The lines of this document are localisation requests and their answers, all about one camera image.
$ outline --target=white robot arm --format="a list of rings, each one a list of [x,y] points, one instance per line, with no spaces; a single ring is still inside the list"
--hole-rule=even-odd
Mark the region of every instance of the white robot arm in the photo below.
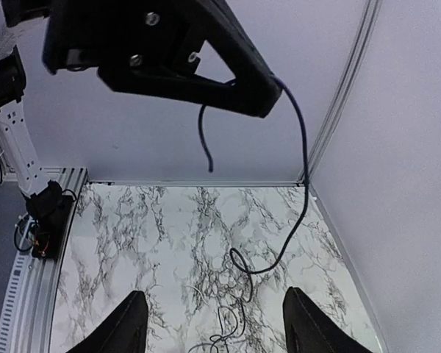
[[[8,27],[0,1],[0,163],[4,173],[8,168],[14,170],[19,188],[28,198],[45,190],[50,180],[26,127],[22,101],[26,79],[15,47],[16,38],[35,21]]]
[[[14,11],[13,7],[23,4],[4,2],[9,8],[4,10],[0,1],[0,166],[3,173],[15,172],[26,209],[38,223],[33,256],[52,258],[57,254],[73,200],[63,196],[60,185],[43,170],[29,136],[23,110],[26,77],[16,47],[17,37],[42,21],[44,14],[41,8],[33,13]]]

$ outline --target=white backdrop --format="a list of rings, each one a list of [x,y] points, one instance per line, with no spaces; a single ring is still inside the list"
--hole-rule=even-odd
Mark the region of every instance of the white backdrop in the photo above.
[[[364,0],[231,0],[229,4],[272,70],[293,90],[312,146],[351,49]],[[25,113],[47,166],[84,166],[93,180],[294,181],[301,169],[296,117],[283,96],[265,120],[208,109],[198,141],[198,106],[112,93],[95,71],[51,76],[41,63],[45,26],[21,38],[28,86]],[[229,78],[213,50],[200,72]]]
[[[313,184],[390,352],[441,352],[441,0],[383,1]]]

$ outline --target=marble surface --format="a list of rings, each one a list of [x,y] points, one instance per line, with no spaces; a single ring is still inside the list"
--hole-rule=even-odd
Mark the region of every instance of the marble surface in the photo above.
[[[372,352],[376,333],[342,256],[311,200],[309,211],[275,271],[245,275],[228,250],[248,265],[272,263],[301,211],[301,188],[162,188],[87,185],[65,251],[51,333],[51,352],[87,337],[134,289],[149,307],[147,352],[186,353],[224,334],[230,352],[285,352],[282,300],[300,287],[345,332]],[[227,352],[218,344],[219,352]],[[209,352],[208,346],[191,352]]]

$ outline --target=silver frame bar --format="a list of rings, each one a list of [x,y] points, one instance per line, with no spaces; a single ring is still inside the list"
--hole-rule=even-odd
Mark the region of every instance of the silver frame bar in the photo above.
[[[49,170],[51,177],[57,170]],[[87,181],[83,168],[60,169],[56,180],[78,196]],[[60,269],[76,204],[57,260],[17,252],[0,318],[0,353],[48,353]]]
[[[317,139],[314,142],[314,146],[309,153],[309,175],[311,177],[317,169],[317,166],[320,163],[320,160],[322,159],[331,137],[341,119],[343,108],[345,107],[351,88],[356,80],[366,49],[369,46],[370,36],[376,25],[381,3],[382,0],[367,0],[365,11],[362,15],[361,23],[351,53],[348,57],[345,70],[343,71],[337,91],[331,101]],[[304,171],[299,175],[298,182],[302,182],[303,179]]]
[[[387,347],[387,344],[384,340],[384,336],[382,335],[381,326],[377,321],[376,314],[374,313],[374,309],[369,301],[369,297],[366,294],[365,288],[362,285],[361,280],[359,279],[358,272],[356,271],[356,268],[354,267],[353,262],[351,261],[351,258],[349,257],[346,251],[345,246],[343,245],[340,237],[338,236],[337,230],[335,229],[333,223],[331,222],[329,214],[326,212],[326,209],[323,206],[322,201],[318,197],[317,192],[315,191],[312,185],[310,186],[310,195],[314,198],[314,201],[320,211],[320,214],[323,216],[323,220],[325,221],[326,226],[329,228],[330,234],[335,240],[338,250],[340,251],[343,257],[343,261],[345,262],[346,268],[348,269],[348,272],[350,273],[351,278],[353,279],[353,283],[361,299],[362,305],[364,306],[366,313],[369,316],[374,331],[376,331],[376,339],[381,347],[381,351],[382,353],[389,353],[390,352],[389,348]]]

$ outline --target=bolt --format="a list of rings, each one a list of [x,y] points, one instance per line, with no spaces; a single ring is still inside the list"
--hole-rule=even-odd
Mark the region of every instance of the bolt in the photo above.
[[[158,13],[148,13],[146,15],[146,25],[155,26],[160,21],[160,15]]]
[[[129,65],[133,68],[140,66],[142,64],[142,58],[143,56],[140,54],[132,55],[131,59],[129,60]]]
[[[189,63],[194,63],[196,59],[198,59],[198,53],[196,53],[196,52],[194,51],[194,52],[192,52],[192,53],[190,54],[190,56],[188,57],[188,62],[189,62]]]

